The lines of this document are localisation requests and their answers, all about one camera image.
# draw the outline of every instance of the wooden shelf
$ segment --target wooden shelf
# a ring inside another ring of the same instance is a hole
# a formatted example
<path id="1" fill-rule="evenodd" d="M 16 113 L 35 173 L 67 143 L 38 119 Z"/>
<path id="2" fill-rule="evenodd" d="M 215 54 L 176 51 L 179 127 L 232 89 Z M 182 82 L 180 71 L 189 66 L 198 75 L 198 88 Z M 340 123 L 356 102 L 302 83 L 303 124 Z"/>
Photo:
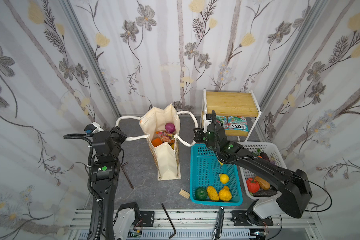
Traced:
<path id="1" fill-rule="evenodd" d="M 224 92 L 206 92 L 207 113 L 215 110 L 216 115 L 223 116 L 241 116 L 241 117 L 257 117 L 259 112 L 256 108 L 254 100 L 250 93 L 224 93 Z M 243 131 L 235 131 L 233 136 L 247 136 L 238 135 L 237 132 L 245 133 Z"/>
<path id="2" fill-rule="evenodd" d="M 225 129 L 225 135 L 246 137 L 246 136 L 248 136 L 248 132 L 240 131 L 240 130 Z"/>

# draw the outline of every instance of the red tomato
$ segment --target red tomato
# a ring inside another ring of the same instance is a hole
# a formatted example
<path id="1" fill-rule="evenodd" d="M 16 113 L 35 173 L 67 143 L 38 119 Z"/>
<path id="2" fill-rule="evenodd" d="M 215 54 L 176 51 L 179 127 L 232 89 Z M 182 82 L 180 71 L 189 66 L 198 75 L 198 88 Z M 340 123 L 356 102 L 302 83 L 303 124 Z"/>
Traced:
<path id="1" fill-rule="evenodd" d="M 247 180 L 247 187 L 248 187 L 248 191 L 252 193 L 257 192 L 260 189 L 259 183 L 253 178 L 249 178 Z"/>

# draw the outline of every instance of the snack package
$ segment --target snack package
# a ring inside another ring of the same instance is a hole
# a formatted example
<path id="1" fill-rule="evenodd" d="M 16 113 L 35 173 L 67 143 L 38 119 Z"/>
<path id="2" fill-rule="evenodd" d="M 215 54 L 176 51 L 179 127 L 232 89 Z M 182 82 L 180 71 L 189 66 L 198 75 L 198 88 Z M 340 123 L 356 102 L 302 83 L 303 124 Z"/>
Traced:
<path id="1" fill-rule="evenodd" d="M 245 117 L 228 116 L 228 129 L 249 132 Z"/>
<path id="2" fill-rule="evenodd" d="M 228 122 L 226 116 L 216 115 L 216 122 L 220 124 L 220 126 L 224 127 L 224 129 L 229 129 L 227 125 Z"/>
<path id="3" fill-rule="evenodd" d="M 169 145 L 175 143 L 175 138 L 173 137 L 174 136 L 173 133 L 162 130 L 162 131 L 156 132 L 156 134 L 158 135 L 158 137 L 160 138 L 160 140 L 162 142 L 168 142 Z"/>

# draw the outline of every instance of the black mounting plate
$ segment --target black mounting plate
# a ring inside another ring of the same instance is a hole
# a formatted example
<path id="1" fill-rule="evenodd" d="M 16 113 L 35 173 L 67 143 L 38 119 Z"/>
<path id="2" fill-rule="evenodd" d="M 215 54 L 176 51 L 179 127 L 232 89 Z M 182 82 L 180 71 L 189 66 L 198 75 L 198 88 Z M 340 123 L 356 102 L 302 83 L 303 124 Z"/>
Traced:
<path id="1" fill-rule="evenodd" d="M 155 219 L 155 212 L 154 211 L 141 211 L 140 215 L 142 217 L 141 224 L 137 227 L 153 227 L 154 226 L 154 219 Z"/>
<path id="2" fill-rule="evenodd" d="M 231 221 L 233 222 L 235 227 L 252 226 L 246 221 L 245 211 L 231 211 L 231 214 L 232 214 Z M 259 223 L 258 226 L 264 226 L 264 222 L 266 223 L 267 226 L 273 226 L 272 218 L 263 219 L 263 222 Z"/>

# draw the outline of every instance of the bag handle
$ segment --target bag handle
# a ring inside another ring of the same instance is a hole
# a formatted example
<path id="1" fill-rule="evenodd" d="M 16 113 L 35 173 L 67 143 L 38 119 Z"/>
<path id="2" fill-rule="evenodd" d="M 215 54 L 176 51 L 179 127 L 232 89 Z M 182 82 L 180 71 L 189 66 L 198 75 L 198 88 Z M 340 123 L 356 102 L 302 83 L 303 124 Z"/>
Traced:
<path id="1" fill-rule="evenodd" d="M 128 118 L 132 118 L 132 119 L 136 119 L 136 120 L 139 120 L 140 121 L 140 117 L 136 117 L 136 116 L 121 116 L 120 118 L 118 118 L 116 120 L 116 124 L 115 124 L 115 127 L 118 127 L 119 126 L 119 123 L 120 123 L 120 120 L 121 119 L 128 119 Z M 127 137 L 126 138 L 126 141 L 134 141 L 134 140 L 137 140 L 137 139 L 141 139 L 141 138 L 148 138 L 149 137 L 149 134 L 147 135 L 141 135 L 141 136 L 137 136 L 137 137 Z"/>
<path id="2" fill-rule="evenodd" d="M 191 116 L 191 118 L 193 119 L 193 122 L 195 123 L 195 127 L 197 128 L 198 127 L 198 124 L 197 124 L 197 120 L 195 118 L 195 116 L 189 112 L 189 111 L 180 111 L 180 112 L 177 112 L 177 114 L 183 114 L 183 113 L 187 113 Z M 187 143 L 186 141 L 184 141 L 183 139 L 181 139 L 181 137 L 178 135 L 178 134 L 175 134 L 173 137 L 177 138 L 182 144 L 184 144 L 185 146 L 187 147 L 192 147 L 193 145 L 195 145 L 195 141 L 192 141 L 191 144 Z"/>

